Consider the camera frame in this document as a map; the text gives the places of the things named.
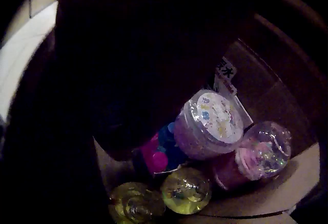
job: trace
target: plastic packaging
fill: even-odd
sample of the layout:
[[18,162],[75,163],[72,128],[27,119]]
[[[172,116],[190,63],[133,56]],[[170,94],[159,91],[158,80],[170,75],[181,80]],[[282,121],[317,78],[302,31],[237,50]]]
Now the plastic packaging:
[[200,90],[175,121],[174,139],[191,159],[205,160],[239,146],[243,122],[234,106],[216,92]]
[[215,181],[225,190],[278,174],[290,155],[291,134],[275,122],[261,122],[248,130],[233,153],[212,161]]
[[211,182],[193,168],[182,168],[169,175],[161,186],[166,206],[189,215],[203,209],[212,196]]
[[151,223],[162,216],[165,205],[157,191],[138,182],[116,187],[110,195],[109,212],[116,223]]
[[176,145],[173,132],[172,122],[162,127],[150,141],[140,147],[151,175],[176,170],[186,163],[188,157]]

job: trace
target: plastic jar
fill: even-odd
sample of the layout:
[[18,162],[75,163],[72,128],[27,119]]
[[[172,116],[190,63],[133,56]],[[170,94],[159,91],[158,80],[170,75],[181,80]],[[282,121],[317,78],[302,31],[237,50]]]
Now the plastic jar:
[[191,159],[205,160],[239,146],[243,122],[229,100],[200,90],[185,103],[175,121],[174,139]]
[[265,121],[248,130],[240,147],[212,161],[214,179],[225,190],[246,182],[270,178],[287,164],[291,134],[275,122]]

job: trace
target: white floor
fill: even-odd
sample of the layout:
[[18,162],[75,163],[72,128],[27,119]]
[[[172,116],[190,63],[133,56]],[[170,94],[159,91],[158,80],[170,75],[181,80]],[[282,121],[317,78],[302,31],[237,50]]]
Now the white floor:
[[57,2],[30,19],[0,49],[0,115],[4,120],[25,67],[55,24],[56,11]]

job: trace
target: pink container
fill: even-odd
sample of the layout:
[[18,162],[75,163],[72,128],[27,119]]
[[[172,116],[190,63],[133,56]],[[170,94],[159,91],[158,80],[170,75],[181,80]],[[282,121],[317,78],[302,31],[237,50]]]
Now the pink container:
[[229,153],[239,146],[243,122],[237,110],[223,96],[200,90],[175,121],[174,139],[191,159],[206,160]]
[[275,122],[254,125],[234,152],[212,160],[217,184],[225,190],[248,181],[270,178],[287,164],[290,154],[290,132]]

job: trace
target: cardboard flap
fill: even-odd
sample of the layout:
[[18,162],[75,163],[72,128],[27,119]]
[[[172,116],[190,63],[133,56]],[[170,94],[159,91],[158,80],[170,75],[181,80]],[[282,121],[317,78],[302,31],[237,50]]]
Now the cardboard flap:
[[319,182],[319,145],[316,143],[291,159],[280,175],[255,192],[220,199],[200,213],[207,216],[264,215],[293,207]]
[[187,216],[182,218],[179,224],[295,224],[294,221],[286,213],[273,217],[252,218],[252,219],[230,219],[220,217],[207,217],[207,216]]

